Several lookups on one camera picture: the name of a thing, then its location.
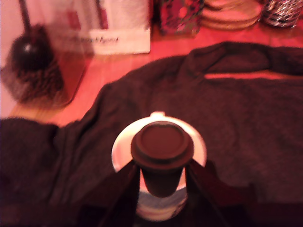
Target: white box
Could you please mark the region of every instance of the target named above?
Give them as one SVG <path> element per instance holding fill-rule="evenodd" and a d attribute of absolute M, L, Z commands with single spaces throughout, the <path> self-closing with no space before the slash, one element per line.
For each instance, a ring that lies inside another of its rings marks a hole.
<path fill-rule="evenodd" d="M 56 49 L 94 54 L 149 53 L 151 50 L 149 0 L 104 0 L 107 30 L 101 29 L 96 0 L 39 2 L 46 29 Z M 72 25 L 66 16 L 68 13 L 72 14 Z"/>

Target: red patterned item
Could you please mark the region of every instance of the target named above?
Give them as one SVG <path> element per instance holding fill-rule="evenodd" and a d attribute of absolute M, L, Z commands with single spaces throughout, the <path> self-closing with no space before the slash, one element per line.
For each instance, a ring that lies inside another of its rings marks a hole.
<path fill-rule="evenodd" d="M 160 26 L 162 33 L 197 33 L 203 5 L 203 0 L 161 0 Z"/>

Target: dark sweater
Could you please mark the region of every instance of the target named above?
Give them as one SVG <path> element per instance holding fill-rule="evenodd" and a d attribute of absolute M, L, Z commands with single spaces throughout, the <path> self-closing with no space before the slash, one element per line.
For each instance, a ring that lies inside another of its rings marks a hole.
<path fill-rule="evenodd" d="M 303 80 L 206 79 L 272 70 L 303 75 L 303 49 L 222 43 L 152 62 L 105 85 L 65 127 L 1 120 L 3 204 L 69 203 L 114 172 L 111 148 L 153 111 L 195 127 L 229 185 L 253 183 L 259 201 L 303 202 Z"/>

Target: metal container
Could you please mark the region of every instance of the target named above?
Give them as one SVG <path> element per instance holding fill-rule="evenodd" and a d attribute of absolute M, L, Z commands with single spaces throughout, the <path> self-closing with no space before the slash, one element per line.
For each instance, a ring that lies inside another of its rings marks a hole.
<path fill-rule="evenodd" d="M 295 27 L 303 8 L 303 0 L 266 0 L 262 21 L 278 27 Z"/>

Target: white cup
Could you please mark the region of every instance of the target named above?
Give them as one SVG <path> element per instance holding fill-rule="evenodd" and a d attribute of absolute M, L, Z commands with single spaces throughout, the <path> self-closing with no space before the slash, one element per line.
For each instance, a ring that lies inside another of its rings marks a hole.
<path fill-rule="evenodd" d="M 128 125 L 116 138 L 112 148 L 112 163 L 116 172 L 133 159 L 131 155 L 131 142 L 134 135 L 145 125 L 157 121 L 175 123 L 188 133 L 194 142 L 194 160 L 200 165 L 205 166 L 206 147 L 198 131 L 182 120 L 165 116 L 164 112 L 153 112 L 150 117 L 139 119 Z M 148 192 L 141 172 L 137 214 L 142 218 L 151 221 L 164 221 L 173 218 L 182 210 L 186 199 L 187 191 L 184 170 L 181 174 L 177 190 L 166 198 L 158 198 Z"/>

